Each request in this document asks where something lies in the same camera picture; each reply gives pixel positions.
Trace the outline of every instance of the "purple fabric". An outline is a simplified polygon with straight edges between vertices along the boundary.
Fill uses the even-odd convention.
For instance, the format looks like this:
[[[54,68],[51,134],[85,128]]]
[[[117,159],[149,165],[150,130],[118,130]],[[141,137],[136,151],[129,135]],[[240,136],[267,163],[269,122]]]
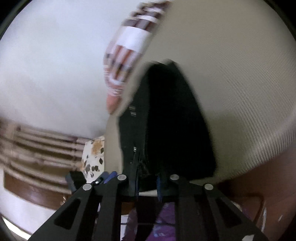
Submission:
[[[159,224],[172,224],[175,225],[175,203],[165,203],[161,209],[159,216],[156,219]],[[152,232],[146,241],[175,241],[176,232],[175,227],[172,225],[157,225],[153,226]],[[128,215],[126,230],[124,233],[123,241],[134,241],[137,233],[137,212],[133,209]]]

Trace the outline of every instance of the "black bag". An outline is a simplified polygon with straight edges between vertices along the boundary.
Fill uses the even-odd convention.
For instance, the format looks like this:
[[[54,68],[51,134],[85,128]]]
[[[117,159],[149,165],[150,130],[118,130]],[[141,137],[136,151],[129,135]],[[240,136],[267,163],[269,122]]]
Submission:
[[[123,174],[137,159],[140,191],[156,188],[161,172],[188,180],[212,176],[215,158],[205,121],[174,62],[153,64],[119,119]]]

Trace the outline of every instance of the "brown wall trim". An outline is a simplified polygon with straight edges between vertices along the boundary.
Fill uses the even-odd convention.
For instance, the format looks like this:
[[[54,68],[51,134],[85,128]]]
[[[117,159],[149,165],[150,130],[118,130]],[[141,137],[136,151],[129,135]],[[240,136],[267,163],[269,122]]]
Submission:
[[[31,203],[57,210],[70,195],[30,185],[4,172],[4,188]]]

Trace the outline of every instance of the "white wall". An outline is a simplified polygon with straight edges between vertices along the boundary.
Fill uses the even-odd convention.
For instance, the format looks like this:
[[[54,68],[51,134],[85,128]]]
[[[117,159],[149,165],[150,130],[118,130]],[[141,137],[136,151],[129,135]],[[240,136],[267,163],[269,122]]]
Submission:
[[[66,134],[104,134],[103,54],[140,0],[33,0],[0,41],[0,116]]]
[[[4,189],[3,169],[0,168],[0,213],[22,229],[34,233],[54,210],[35,205]]]

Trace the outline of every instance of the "patterned cloth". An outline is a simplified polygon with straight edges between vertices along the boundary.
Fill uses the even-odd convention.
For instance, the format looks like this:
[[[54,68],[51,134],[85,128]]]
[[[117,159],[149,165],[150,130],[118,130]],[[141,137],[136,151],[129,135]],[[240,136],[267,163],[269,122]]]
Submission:
[[[129,74],[170,2],[142,3],[122,23],[104,56],[105,82],[109,95],[121,95]]]
[[[104,171],[105,137],[97,137],[85,143],[81,171],[87,183],[96,180]]]

